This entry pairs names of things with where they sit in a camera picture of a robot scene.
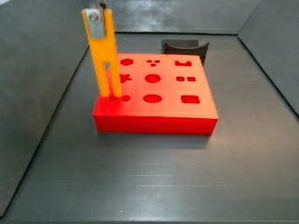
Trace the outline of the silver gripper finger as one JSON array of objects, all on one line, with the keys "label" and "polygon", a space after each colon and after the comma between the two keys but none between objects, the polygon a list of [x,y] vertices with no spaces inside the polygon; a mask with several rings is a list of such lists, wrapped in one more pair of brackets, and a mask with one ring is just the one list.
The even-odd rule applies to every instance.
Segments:
[{"label": "silver gripper finger", "polygon": [[91,37],[103,39],[106,37],[104,14],[102,9],[85,9]]}]

